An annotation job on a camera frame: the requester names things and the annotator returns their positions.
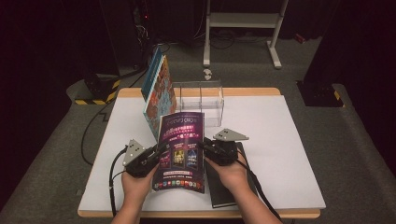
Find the human hand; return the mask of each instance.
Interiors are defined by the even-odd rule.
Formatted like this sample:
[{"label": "human hand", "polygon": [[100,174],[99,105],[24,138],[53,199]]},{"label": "human hand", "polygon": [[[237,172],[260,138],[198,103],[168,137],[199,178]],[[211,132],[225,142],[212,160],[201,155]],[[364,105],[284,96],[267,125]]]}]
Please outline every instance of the human hand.
[{"label": "human hand", "polygon": [[[205,158],[205,160],[218,172],[221,183],[232,194],[235,194],[237,190],[249,189],[247,170],[238,162],[235,161],[227,166],[219,166],[209,158]],[[245,165],[247,164],[239,149],[238,160]]]},{"label": "human hand", "polygon": [[136,178],[124,172],[121,176],[122,188],[124,191],[124,204],[143,204],[151,189],[151,179],[154,176],[159,164],[157,164],[146,177]]}]

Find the book cover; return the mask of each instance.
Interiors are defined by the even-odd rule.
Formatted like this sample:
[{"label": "book cover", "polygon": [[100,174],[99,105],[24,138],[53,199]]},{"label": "book cover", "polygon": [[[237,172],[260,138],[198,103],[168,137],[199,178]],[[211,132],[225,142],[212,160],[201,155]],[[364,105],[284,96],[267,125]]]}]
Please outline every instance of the book cover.
[{"label": "book cover", "polygon": [[[242,155],[245,156],[245,150],[243,148],[242,143],[237,142],[236,146],[241,150]],[[222,185],[218,172],[213,169],[209,163],[205,162],[205,169],[206,169],[206,177],[207,177],[207,184],[209,185],[210,190],[210,199],[212,201],[213,208],[225,207],[236,205],[235,199],[231,192]],[[247,175],[247,182],[251,188],[251,190],[257,195],[256,187],[254,186],[253,180],[250,175]]]},{"label": "book cover", "polygon": [[148,71],[146,73],[145,81],[143,82],[141,89],[145,101],[147,101],[147,99],[149,98],[149,92],[151,90],[152,84],[154,83],[154,78],[156,77],[157,71],[161,64],[162,57],[163,55],[161,53],[160,47],[155,48],[154,54],[152,55],[151,58],[151,62],[149,63],[148,66]]},{"label": "book cover", "polygon": [[176,106],[177,101],[172,88],[168,61],[163,55],[143,111],[155,139],[158,139],[161,116],[175,113]]},{"label": "book cover", "polygon": [[168,150],[160,157],[160,166],[152,179],[152,188],[189,189],[205,193],[204,152],[198,142],[204,140],[204,113],[180,112],[162,116],[159,142]]}]

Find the black book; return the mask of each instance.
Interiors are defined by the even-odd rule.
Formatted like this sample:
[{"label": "black book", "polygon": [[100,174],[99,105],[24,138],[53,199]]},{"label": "black book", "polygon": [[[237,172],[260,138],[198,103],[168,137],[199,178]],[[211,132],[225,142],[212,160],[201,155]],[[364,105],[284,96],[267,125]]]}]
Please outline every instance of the black book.
[{"label": "black book", "polygon": [[[241,150],[242,155],[246,157],[245,150],[243,148],[242,143],[237,142],[236,146]],[[212,201],[213,208],[225,207],[236,205],[235,199],[231,192],[225,188],[219,178],[218,172],[209,163],[205,163],[206,168],[206,176],[207,176],[207,184],[209,185],[210,190],[210,199]],[[250,175],[247,174],[247,182],[250,185],[251,190],[257,195],[256,187],[254,186],[253,180]]]}]

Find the transparent box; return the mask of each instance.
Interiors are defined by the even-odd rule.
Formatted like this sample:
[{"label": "transparent box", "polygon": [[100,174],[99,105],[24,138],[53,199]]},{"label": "transparent box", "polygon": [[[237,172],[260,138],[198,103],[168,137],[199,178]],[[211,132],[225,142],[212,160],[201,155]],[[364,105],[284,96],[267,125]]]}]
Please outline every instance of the transparent box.
[{"label": "transparent box", "polygon": [[205,113],[206,127],[221,126],[224,97],[221,81],[173,82],[177,97],[176,112]]}]

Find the white stand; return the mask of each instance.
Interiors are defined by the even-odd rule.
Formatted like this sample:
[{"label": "white stand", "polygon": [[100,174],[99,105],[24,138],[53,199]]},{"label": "white stand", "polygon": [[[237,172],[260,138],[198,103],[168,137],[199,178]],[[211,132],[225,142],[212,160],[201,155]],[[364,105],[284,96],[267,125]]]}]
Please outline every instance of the white stand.
[{"label": "white stand", "polygon": [[207,0],[206,33],[204,48],[204,67],[210,66],[210,28],[211,27],[248,27],[248,28],[273,28],[274,34],[271,41],[267,41],[268,49],[274,62],[274,67],[280,69],[282,65],[277,56],[275,44],[279,30],[285,16],[289,0],[284,0],[279,13],[211,13],[210,0]]}]

